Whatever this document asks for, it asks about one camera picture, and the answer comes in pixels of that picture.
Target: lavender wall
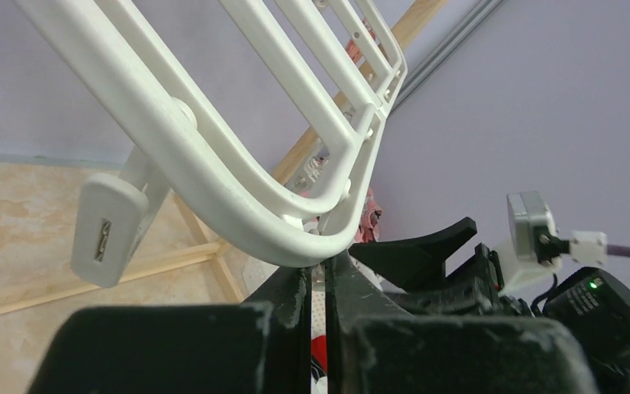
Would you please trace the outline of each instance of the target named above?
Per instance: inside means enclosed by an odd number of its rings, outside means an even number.
[[[494,245],[505,195],[539,190],[562,233],[630,245],[630,2],[505,2],[390,119],[373,187],[386,239],[470,216]]]
[[[420,62],[478,0],[453,0],[407,51]],[[377,0],[393,25],[413,0]],[[338,90],[273,0],[286,33],[334,95]],[[308,128],[217,0],[135,0],[199,87],[266,168]],[[331,10],[325,17],[348,40]],[[123,163],[131,141],[11,1],[0,0],[0,154]]]

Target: black cable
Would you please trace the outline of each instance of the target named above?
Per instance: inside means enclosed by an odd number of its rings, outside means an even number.
[[[569,240],[562,240],[550,234],[542,234],[538,237],[535,253],[537,261],[550,261],[562,254],[568,254],[569,249]]]
[[[555,273],[552,274],[552,278],[554,279],[554,281],[552,282],[552,287],[550,287],[548,291],[545,291],[544,293],[535,297],[535,300],[532,300],[532,304],[530,304],[530,310],[532,311],[532,314],[535,315],[535,317],[542,316],[542,312],[540,311],[540,308],[537,306],[537,304],[541,303],[543,300],[546,300],[547,297],[550,296],[552,291],[554,291],[556,285],[559,283],[559,279],[556,277]]]

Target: black plastic mount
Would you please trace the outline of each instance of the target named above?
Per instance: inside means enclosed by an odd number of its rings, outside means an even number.
[[[329,393],[597,393],[556,321],[415,317],[347,254],[323,264]],[[29,393],[310,393],[310,283],[279,268],[243,304],[83,309]]]
[[[400,289],[435,290],[445,281],[445,261],[476,234],[477,224],[464,218],[419,238],[353,244],[349,253]]]

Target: white metal rack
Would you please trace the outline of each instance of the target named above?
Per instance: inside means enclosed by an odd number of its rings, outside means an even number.
[[[354,0],[378,46],[349,0],[329,0],[372,65],[363,76],[312,0],[276,0],[346,95],[348,120],[263,1],[219,1],[330,152],[307,198],[255,161],[131,0],[15,0],[136,145],[119,179],[84,186],[82,201],[105,194],[79,211],[71,265],[86,280],[116,284],[99,278],[121,275],[170,188],[220,236],[269,263],[314,265],[354,236],[407,74],[390,29],[372,0]],[[315,217],[320,235],[303,231]]]

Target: white plastic clip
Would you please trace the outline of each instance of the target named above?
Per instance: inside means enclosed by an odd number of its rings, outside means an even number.
[[[71,269],[100,287],[115,286],[170,191],[138,148],[120,177],[98,173],[81,187]]]

